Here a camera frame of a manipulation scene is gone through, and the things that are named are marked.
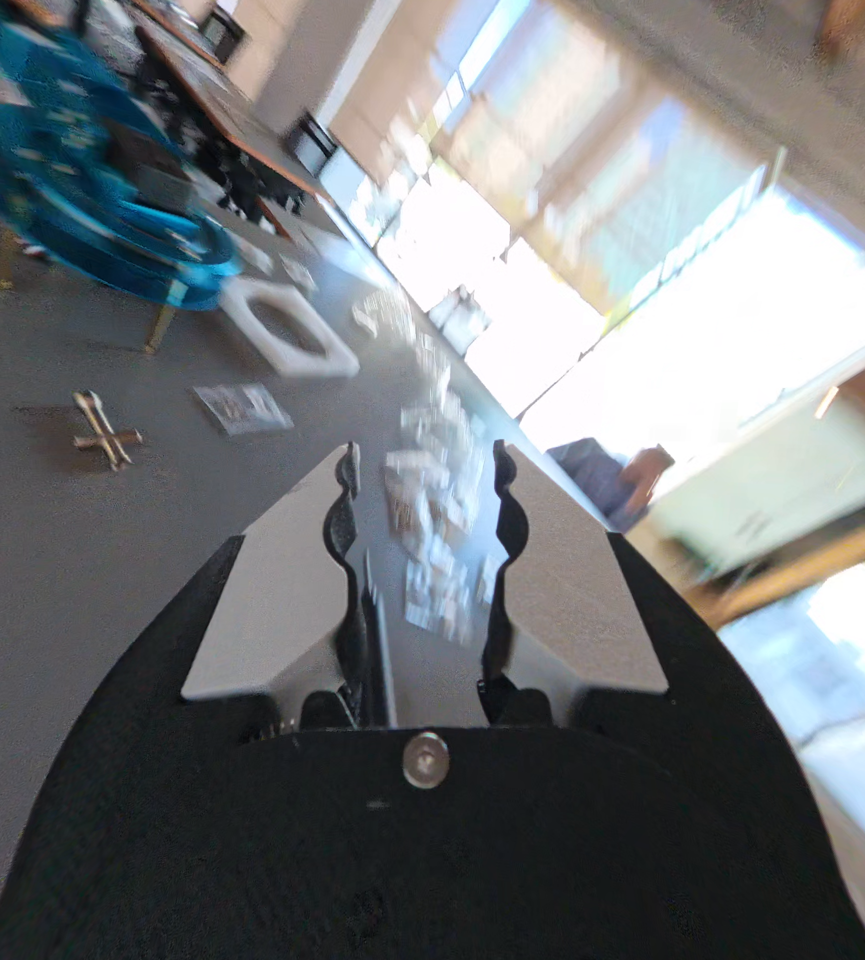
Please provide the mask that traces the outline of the blue metal toy robot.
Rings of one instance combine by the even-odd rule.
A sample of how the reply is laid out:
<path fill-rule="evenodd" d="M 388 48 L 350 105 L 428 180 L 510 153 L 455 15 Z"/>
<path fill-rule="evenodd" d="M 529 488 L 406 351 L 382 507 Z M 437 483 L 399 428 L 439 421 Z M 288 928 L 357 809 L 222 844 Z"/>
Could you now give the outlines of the blue metal toy robot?
<path fill-rule="evenodd" d="M 103 58 L 0 2 L 0 222 L 69 270 L 159 307 L 210 311 L 241 265 L 180 150 Z"/>

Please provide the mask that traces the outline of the grey desk wooden edge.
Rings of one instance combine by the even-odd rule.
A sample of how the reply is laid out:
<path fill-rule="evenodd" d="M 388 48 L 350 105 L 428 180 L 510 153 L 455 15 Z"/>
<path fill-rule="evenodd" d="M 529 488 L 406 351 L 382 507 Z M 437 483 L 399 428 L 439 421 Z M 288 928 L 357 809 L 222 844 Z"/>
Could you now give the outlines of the grey desk wooden edge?
<path fill-rule="evenodd" d="M 180 26 L 181 9 L 167 11 L 164 2 L 126 6 L 142 54 L 138 81 L 159 101 L 169 138 L 222 189 L 221 207 L 255 224 L 273 223 L 274 206 L 296 216 L 335 208 L 314 174 L 253 115 L 201 35 Z"/>

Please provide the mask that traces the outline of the small clear plastic bag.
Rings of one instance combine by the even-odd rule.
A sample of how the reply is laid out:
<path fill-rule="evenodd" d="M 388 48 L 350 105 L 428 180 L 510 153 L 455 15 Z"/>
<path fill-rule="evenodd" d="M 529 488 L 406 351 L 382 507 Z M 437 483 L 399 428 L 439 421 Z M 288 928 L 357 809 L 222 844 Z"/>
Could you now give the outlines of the small clear plastic bag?
<path fill-rule="evenodd" d="M 190 392 L 229 437 L 281 433 L 295 427 L 262 383 L 193 387 Z"/>

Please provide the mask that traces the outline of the metal cross wrench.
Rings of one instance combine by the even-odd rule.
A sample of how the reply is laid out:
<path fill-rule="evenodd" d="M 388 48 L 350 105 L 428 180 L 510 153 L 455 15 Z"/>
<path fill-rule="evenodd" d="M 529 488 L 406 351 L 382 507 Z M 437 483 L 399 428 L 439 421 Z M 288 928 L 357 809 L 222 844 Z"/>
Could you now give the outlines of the metal cross wrench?
<path fill-rule="evenodd" d="M 89 436 L 74 437 L 72 446 L 78 451 L 101 451 L 114 473 L 131 466 L 133 461 L 127 448 L 142 446 L 146 441 L 143 434 L 134 428 L 114 429 L 105 413 L 102 399 L 94 391 L 75 390 L 71 397 L 91 430 Z"/>

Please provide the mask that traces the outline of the pale teal desk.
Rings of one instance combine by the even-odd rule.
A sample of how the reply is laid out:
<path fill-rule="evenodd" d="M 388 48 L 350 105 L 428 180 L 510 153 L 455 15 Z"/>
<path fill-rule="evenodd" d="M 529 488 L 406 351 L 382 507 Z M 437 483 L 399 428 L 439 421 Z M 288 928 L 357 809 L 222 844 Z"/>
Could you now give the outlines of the pale teal desk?
<path fill-rule="evenodd" d="M 655 499 L 646 519 L 719 577 L 865 508 L 865 407 L 791 407 Z"/>

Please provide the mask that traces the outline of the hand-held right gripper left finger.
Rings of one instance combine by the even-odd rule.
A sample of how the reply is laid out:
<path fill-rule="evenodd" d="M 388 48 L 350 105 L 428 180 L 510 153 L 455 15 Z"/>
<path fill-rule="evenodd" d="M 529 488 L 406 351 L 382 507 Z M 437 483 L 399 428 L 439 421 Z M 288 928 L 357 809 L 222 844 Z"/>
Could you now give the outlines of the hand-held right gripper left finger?
<path fill-rule="evenodd" d="M 244 532 L 181 689 L 188 703 L 260 695 L 300 711 L 353 683 L 358 656 L 354 502 L 360 450 L 331 451 Z"/>

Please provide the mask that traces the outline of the white foam frame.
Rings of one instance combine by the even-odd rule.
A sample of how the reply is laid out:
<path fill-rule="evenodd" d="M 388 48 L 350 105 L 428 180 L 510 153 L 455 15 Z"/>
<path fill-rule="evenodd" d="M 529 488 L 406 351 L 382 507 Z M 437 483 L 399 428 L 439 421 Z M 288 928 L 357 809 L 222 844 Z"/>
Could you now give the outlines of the white foam frame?
<path fill-rule="evenodd" d="M 314 342 L 320 353 L 302 349 L 274 334 L 254 311 L 278 309 Z M 354 378 L 359 358 L 291 284 L 237 276 L 224 285 L 219 306 L 257 353 L 284 378 Z"/>

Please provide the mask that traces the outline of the crumpled clear plastic wrap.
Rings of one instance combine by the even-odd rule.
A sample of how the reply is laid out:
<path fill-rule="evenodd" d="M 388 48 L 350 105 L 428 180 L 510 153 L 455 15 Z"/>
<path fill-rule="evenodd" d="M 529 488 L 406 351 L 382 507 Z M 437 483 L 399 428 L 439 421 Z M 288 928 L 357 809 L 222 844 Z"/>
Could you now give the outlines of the crumpled clear plastic wrap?
<path fill-rule="evenodd" d="M 390 525 L 406 554 L 404 618 L 467 646 L 475 600 L 460 550 L 479 518 L 485 429 L 452 388 L 452 363 L 438 339 L 420 331 L 405 292 L 367 294 L 352 319 L 401 349 L 414 381 L 399 414 L 399 445 L 382 464 Z"/>

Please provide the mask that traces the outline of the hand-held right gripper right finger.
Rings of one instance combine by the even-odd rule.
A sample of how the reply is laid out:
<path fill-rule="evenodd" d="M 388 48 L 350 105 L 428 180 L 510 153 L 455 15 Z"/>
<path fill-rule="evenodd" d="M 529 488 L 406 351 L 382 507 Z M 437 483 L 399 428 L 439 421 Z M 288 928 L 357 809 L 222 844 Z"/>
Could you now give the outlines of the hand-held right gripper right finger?
<path fill-rule="evenodd" d="M 669 681 L 603 524 L 514 444 L 493 447 L 495 577 L 481 659 L 494 702 L 537 690 L 577 703 L 591 690 L 661 696 Z"/>

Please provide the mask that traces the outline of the large window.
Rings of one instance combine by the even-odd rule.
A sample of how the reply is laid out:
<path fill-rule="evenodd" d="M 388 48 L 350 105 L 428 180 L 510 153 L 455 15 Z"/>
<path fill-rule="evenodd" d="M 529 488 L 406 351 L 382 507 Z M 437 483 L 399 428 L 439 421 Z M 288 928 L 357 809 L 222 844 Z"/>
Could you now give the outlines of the large window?
<path fill-rule="evenodd" d="M 692 460 L 865 351 L 865 251 L 616 54 L 360 76 L 354 222 L 541 447 Z"/>

